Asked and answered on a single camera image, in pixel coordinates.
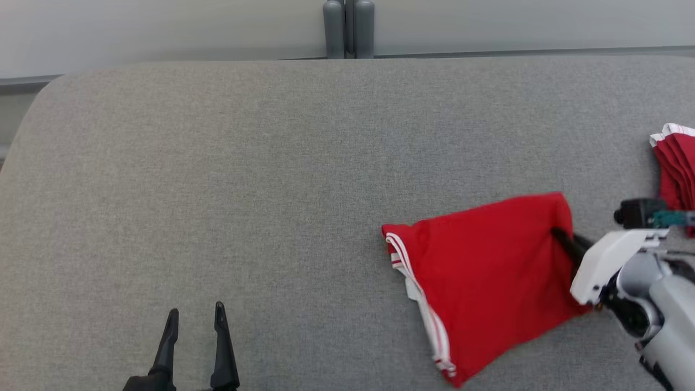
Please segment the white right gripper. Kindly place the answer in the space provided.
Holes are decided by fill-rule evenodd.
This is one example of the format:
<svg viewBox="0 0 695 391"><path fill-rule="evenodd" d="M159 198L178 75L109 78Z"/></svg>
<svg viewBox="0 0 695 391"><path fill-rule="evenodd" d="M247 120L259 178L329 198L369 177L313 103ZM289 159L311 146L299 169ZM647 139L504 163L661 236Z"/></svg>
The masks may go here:
<svg viewBox="0 0 695 391"><path fill-rule="evenodd" d="M574 267L579 267L570 292L582 305L597 305L600 293L610 279L641 250L657 248L668 237L669 229L632 229L608 232L598 242L579 234L569 235L551 228Z"/></svg>

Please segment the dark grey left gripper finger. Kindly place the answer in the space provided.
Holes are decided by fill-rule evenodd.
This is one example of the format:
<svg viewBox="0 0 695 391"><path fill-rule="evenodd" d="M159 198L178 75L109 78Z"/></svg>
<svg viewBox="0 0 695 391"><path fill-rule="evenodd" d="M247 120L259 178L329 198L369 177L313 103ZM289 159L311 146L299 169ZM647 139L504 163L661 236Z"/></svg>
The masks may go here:
<svg viewBox="0 0 695 391"><path fill-rule="evenodd" d="M173 383L174 347L179 335L179 310L171 309L159 342L154 363L149 371L153 389L175 389Z"/></svg>
<svg viewBox="0 0 695 391"><path fill-rule="evenodd" d="M240 379L223 302L215 304L214 329L217 334L217 344L215 367L211 374L211 388L238 389Z"/></svg>

